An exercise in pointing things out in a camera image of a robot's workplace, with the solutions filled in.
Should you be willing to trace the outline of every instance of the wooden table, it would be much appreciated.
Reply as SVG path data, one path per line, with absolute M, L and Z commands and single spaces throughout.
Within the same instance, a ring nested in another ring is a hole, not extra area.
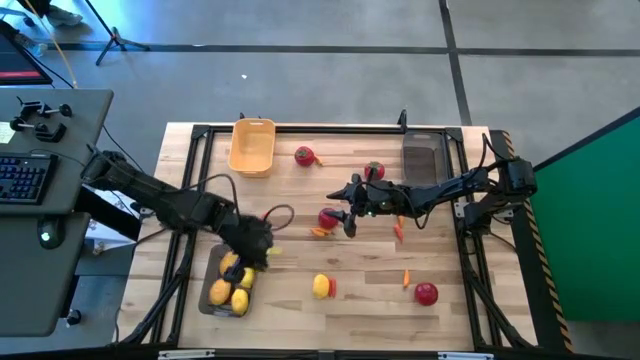
M 193 125 L 167 125 L 155 176 L 174 186 L 180 186 Z M 488 129 L 462 129 L 467 161 L 474 167 L 482 151 L 481 134 L 488 135 Z M 216 236 L 200 232 L 179 347 L 473 349 L 449 204 L 435 208 L 424 230 L 407 221 L 403 244 L 394 235 L 392 226 L 396 220 L 392 216 L 358 218 L 358 235 L 353 239 L 348 239 L 341 229 L 326 239 L 315 238 L 309 231 L 316 225 L 320 209 L 348 209 L 346 203 L 328 200 L 325 195 L 341 189 L 351 174 L 361 172 L 368 161 L 385 164 L 385 178 L 401 180 L 401 135 L 278 134 L 274 171 L 264 179 L 243 178 L 228 168 L 230 139 L 231 134 L 215 135 L 209 175 L 223 172 L 234 178 L 242 212 L 260 215 L 273 205 L 288 203 L 295 208 L 296 218 L 291 226 L 275 233 L 276 246 L 283 253 L 271 256 L 268 271 L 258 274 L 249 313 L 241 319 L 198 311 L 209 251 L 220 242 Z M 300 145 L 313 148 L 324 166 L 296 166 L 293 153 Z M 199 149 L 194 182 L 201 158 Z M 485 164 L 493 160 L 493 154 L 488 152 Z M 226 180 L 210 182 L 207 190 L 231 198 Z M 158 226 L 155 221 L 145 222 L 141 236 L 156 231 Z M 492 226 L 495 233 L 512 241 L 508 226 Z M 158 296 L 169 237 L 165 233 L 136 249 L 118 319 L 122 337 L 133 330 Z M 490 236 L 484 239 L 496 303 L 520 334 L 535 344 L 518 257 L 499 240 Z M 412 285 L 403 290 L 405 269 L 410 271 Z M 319 272 L 337 279 L 335 299 L 313 298 L 311 283 Z M 413 287 L 422 281 L 433 282 L 439 289 L 439 301 L 434 306 L 423 307 L 413 301 Z M 173 308 L 172 302 L 165 317 L 163 339 Z M 486 312 L 484 306 L 478 308 L 483 334 L 489 341 Z

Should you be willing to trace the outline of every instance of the gray desk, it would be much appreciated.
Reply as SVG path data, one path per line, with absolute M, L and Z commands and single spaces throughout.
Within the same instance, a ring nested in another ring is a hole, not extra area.
M 0 336 L 47 336 L 53 332 L 78 262 L 89 214 L 67 215 L 65 240 L 51 250 L 40 246 L 36 221 L 31 217 L 0 218 Z
M 75 158 L 83 163 L 89 160 L 90 151 L 86 144 L 95 145 L 102 130 L 107 111 L 113 99 L 111 90 L 54 90 L 54 89 L 0 89 L 0 121 L 8 122 L 20 114 L 20 96 L 23 101 L 44 101 L 51 108 L 68 104 L 73 117 L 67 118 L 54 114 L 49 119 L 33 115 L 30 124 L 42 122 L 50 130 L 58 123 L 67 127 L 67 132 L 59 143 L 46 143 L 35 138 L 31 129 L 16 132 L 8 144 L 0 144 L 0 152 L 29 152 L 34 149 L 51 150 Z M 52 179 L 42 205 L 2 205 L 2 214 L 68 214 L 80 192 L 80 173 L 78 163 L 60 158 L 55 177 Z
M 44 101 L 52 108 L 69 104 L 73 117 L 34 115 L 30 123 L 44 122 L 50 128 L 64 123 L 67 132 L 62 140 L 41 142 L 26 129 L 15 133 L 8 144 L 0 144 L 0 152 L 45 149 L 88 161 L 86 144 L 98 140 L 112 91 L 0 89 L 0 121 L 19 114 L 16 95 L 23 101 Z M 81 171 L 82 166 L 61 157 L 42 205 L 0 205 L 0 336 L 46 336 L 55 328 L 89 224 L 89 214 L 72 213 L 80 194 Z M 56 249 L 43 249 L 38 242 L 37 219 L 44 214 L 63 216 L 65 239 Z

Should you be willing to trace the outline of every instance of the concrete floor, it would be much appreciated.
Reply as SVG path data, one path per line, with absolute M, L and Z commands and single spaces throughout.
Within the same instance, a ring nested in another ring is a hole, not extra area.
M 10 7 L 19 9 L 13 1 Z M 85 25 L 55 30 L 62 43 L 108 40 L 82 0 L 54 0 Z M 445 48 L 438 0 L 94 0 L 110 26 L 153 52 L 67 51 L 82 88 L 110 88 L 107 127 L 152 172 L 169 121 L 233 121 L 239 112 L 281 122 L 384 123 L 402 108 L 411 124 L 461 124 L 460 89 L 440 54 L 193 52 L 185 45 L 386 46 Z M 449 0 L 460 48 L 640 49 L 636 0 Z M 47 41 L 37 25 L 6 20 Z M 539 163 L 640 105 L 640 53 L 556 52 L 459 57 L 470 121 L 507 130 L 516 150 Z M 60 56 L 42 61 L 65 78 Z M 59 88 L 65 85 L 55 81 Z M 101 138 L 105 149 L 114 146 Z M 0 353 L 106 344 L 119 306 L 126 256 L 87 261 L 94 272 L 74 302 L 91 323 L 59 326 L 49 339 L 0 339 Z M 110 296 L 94 298 L 96 292 Z M 638 324 L 571 323 L 577 351 L 640 354 Z

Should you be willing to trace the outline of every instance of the black keyboard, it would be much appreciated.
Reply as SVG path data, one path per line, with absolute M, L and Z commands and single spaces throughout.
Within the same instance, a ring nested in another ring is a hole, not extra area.
M 0 204 L 40 205 L 57 155 L 0 153 Z

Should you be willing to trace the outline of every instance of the yellow basket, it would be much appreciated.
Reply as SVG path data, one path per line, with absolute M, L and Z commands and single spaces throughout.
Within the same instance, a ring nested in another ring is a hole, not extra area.
M 229 168 L 246 177 L 267 177 L 273 165 L 276 124 L 270 119 L 242 119 L 233 125 Z

